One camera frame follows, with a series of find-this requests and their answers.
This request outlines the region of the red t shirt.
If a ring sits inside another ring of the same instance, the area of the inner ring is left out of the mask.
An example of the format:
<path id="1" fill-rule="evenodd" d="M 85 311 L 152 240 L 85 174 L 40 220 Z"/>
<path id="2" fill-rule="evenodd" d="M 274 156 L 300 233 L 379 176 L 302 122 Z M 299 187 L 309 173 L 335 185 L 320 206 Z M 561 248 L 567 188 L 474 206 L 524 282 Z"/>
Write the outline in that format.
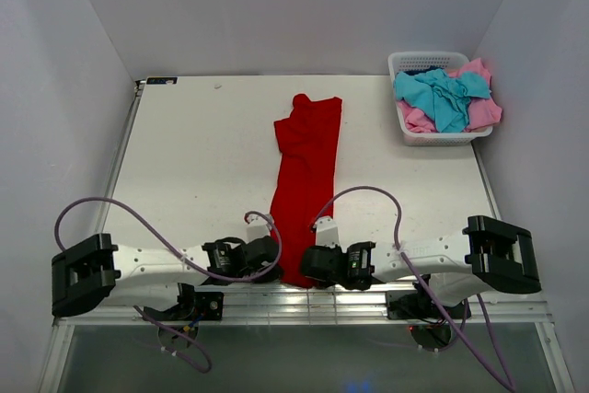
<path id="1" fill-rule="evenodd" d="M 283 242 L 282 282 L 300 288 L 315 285 L 300 264 L 315 244 L 314 220 L 334 195 L 341 112 L 340 98 L 313 101 L 298 94 L 290 115 L 274 123 L 281 163 L 271 216 Z"/>

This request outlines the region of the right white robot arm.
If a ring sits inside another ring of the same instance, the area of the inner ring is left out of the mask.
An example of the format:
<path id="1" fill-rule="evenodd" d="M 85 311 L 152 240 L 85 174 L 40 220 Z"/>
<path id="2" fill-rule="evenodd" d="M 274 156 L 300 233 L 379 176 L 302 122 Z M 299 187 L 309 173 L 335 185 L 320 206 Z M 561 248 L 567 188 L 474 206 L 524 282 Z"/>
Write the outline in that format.
<path id="1" fill-rule="evenodd" d="M 484 215 L 468 218 L 459 233 L 400 245 L 361 241 L 343 249 L 335 221 L 315 225 L 316 243 L 305 250 L 300 272 L 323 286 L 364 291 L 420 275 L 427 283 L 411 298 L 405 318 L 427 318 L 434 294 L 446 309 L 473 295 L 496 291 L 530 295 L 541 291 L 531 233 Z"/>

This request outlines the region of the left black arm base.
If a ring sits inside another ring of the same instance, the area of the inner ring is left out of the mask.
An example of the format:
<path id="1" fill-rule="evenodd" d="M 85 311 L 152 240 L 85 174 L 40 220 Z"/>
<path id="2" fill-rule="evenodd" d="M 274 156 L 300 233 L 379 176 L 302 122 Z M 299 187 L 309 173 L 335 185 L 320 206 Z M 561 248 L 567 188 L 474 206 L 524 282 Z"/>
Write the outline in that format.
<path id="1" fill-rule="evenodd" d="M 143 311 L 157 321 L 221 320 L 224 309 L 222 292 L 195 292 L 192 286 L 182 284 L 176 304 L 166 310 L 144 307 Z"/>

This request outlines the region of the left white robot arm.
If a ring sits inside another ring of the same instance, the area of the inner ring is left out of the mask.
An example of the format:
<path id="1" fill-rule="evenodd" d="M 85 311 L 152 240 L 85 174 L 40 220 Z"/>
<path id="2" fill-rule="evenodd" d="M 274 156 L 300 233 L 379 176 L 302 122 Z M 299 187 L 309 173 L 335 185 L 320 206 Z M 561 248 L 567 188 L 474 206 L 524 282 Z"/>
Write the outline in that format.
<path id="1" fill-rule="evenodd" d="M 97 306 L 141 306 L 165 311 L 177 304 L 180 287 L 228 285 L 235 279 L 270 283 L 283 269 L 270 265 L 278 244 L 265 236 L 245 242 L 225 237 L 182 250 L 116 245 L 95 234 L 52 258 L 52 314 L 70 318 Z"/>

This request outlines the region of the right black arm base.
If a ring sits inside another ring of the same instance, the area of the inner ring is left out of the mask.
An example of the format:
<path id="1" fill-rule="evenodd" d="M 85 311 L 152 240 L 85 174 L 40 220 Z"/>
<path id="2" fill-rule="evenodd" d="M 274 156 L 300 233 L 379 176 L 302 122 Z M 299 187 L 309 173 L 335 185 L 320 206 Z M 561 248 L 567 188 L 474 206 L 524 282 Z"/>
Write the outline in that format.
<path id="1" fill-rule="evenodd" d="M 387 317 L 389 319 L 416 319 L 426 323 L 445 320 L 432 298 L 424 291 L 401 292 L 387 291 L 385 294 Z"/>

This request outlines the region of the white plastic basket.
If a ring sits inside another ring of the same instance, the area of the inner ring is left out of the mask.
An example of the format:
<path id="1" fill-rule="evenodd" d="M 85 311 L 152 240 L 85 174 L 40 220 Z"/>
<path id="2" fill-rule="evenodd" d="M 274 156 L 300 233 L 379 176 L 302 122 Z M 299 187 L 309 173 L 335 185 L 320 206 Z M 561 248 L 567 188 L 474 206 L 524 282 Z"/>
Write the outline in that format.
<path id="1" fill-rule="evenodd" d="M 388 56 L 387 64 L 391 84 L 399 72 L 424 70 L 430 66 L 442 69 L 458 69 L 471 62 L 466 55 L 459 52 L 393 52 Z M 413 133 L 405 125 L 401 109 L 398 107 L 393 88 L 393 97 L 397 106 L 399 127 L 406 145 L 413 146 L 455 146 L 489 136 L 493 126 L 482 131 L 468 133 Z"/>

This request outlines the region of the blue white label sticker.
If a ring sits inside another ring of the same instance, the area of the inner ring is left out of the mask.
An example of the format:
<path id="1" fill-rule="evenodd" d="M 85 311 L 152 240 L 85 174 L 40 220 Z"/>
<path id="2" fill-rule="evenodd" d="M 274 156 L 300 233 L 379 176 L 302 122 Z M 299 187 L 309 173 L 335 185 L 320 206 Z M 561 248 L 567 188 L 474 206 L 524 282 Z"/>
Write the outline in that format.
<path id="1" fill-rule="evenodd" d="M 177 77 L 149 77 L 146 79 L 147 85 L 176 85 Z"/>

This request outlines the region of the turquoise t shirt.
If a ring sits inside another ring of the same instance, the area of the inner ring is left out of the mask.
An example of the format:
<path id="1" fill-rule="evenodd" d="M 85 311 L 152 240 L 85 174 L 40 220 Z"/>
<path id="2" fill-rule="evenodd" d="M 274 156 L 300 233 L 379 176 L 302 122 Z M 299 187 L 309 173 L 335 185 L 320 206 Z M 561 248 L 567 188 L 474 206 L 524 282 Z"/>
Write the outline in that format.
<path id="1" fill-rule="evenodd" d="M 408 75 L 399 72 L 393 81 L 397 99 L 421 110 L 439 133 L 464 132 L 470 123 L 472 99 L 490 99 L 487 81 L 473 72 L 452 77 L 443 69 Z"/>

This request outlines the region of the aluminium frame rails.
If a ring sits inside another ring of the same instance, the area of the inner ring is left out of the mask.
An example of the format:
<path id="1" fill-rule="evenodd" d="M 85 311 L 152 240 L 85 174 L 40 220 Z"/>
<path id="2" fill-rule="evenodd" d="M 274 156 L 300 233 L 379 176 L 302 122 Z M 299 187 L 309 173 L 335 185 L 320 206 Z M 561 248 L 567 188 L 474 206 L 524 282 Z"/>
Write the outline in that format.
<path id="1" fill-rule="evenodd" d="M 248 209 L 270 207 L 280 154 L 273 122 L 292 98 L 342 98 L 336 190 L 360 182 L 394 193 L 401 234 L 432 236 L 466 224 L 466 215 L 499 215 L 476 149 L 407 147 L 402 142 L 392 84 L 386 75 L 179 76 L 177 83 L 140 82 L 111 172 L 107 195 L 129 203 L 176 247 L 235 233 Z M 376 192 L 341 197 L 335 214 L 341 239 L 392 236 L 393 203 Z M 385 326 L 385 292 L 410 292 L 412 279 L 361 294 L 340 287 L 303 290 L 279 283 L 230 285 L 226 316 L 215 327 Z M 483 296 L 493 324 L 535 323 L 551 381 L 541 387 L 574 392 L 544 295 Z"/>

